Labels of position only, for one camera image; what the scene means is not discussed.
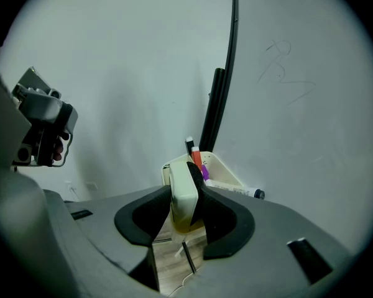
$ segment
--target black tube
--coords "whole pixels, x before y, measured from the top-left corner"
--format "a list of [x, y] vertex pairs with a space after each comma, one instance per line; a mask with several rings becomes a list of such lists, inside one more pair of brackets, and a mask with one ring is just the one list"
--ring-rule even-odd
[[205, 124], [200, 137], [199, 149], [201, 151], [213, 151], [212, 134], [213, 125], [218, 114], [218, 103], [221, 94], [221, 85], [223, 83], [224, 69], [216, 68], [214, 71], [213, 84], [211, 85], [209, 105], [207, 107]]
[[206, 113], [205, 124], [200, 138], [200, 151], [213, 151], [216, 143], [219, 126], [223, 118], [225, 103], [231, 84], [232, 70], [235, 61], [237, 41], [237, 18], [239, 17], [239, 1], [232, 1], [231, 30], [229, 32], [228, 54], [225, 70], [217, 68], [214, 73], [213, 86], [210, 93], [209, 107]]
[[195, 274], [196, 273], [196, 267], [195, 267], [195, 264], [193, 264], [191, 254], [189, 254], [189, 249], [187, 247], [187, 244], [185, 244], [185, 242], [182, 242], [182, 247], [185, 251], [186, 258], [188, 260], [189, 266], [191, 266], [192, 272]]

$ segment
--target white container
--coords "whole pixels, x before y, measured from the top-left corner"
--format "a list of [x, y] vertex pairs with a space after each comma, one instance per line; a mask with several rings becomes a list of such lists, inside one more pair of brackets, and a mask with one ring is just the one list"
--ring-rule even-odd
[[[208, 151], [201, 151], [201, 162], [206, 166], [207, 170], [209, 171], [210, 179], [233, 184], [234, 186], [243, 186], [242, 182], [229, 170], [226, 165], [212, 152]], [[170, 181], [168, 180], [170, 176], [170, 163], [175, 161], [190, 161], [193, 162], [191, 157], [188, 154], [184, 154], [175, 158], [169, 162], [166, 162], [162, 166], [162, 183], [163, 185], [170, 185]]]
[[177, 226], [178, 231], [188, 233], [199, 194], [185, 162], [170, 163], [170, 187], [173, 225]]
[[[242, 186], [242, 182], [229, 170], [224, 163], [212, 152], [201, 151], [200, 152], [201, 161], [206, 166], [209, 172], [210, 179], [221, 181], [223, 183], [232, 184], [234, 186]], [[163, 185], [170, 185], [170, 163], [178, 161], [190, 161], [193, 162], [191, 157], [186, 153], [178, 158], [175, 158], [169, 162], [166, 162], [162, 166], [162, 183]], [[173, 225], [173, 235], [172, 239], [175, 243], [187, 242], [196, 237], [206, 235], [205, 225], [201, 219], [199, 219], [195, 224], [190, 227], [189, 231], [179, 231], [177, 227], [173, 224], [173, 220], [170, 220]]]

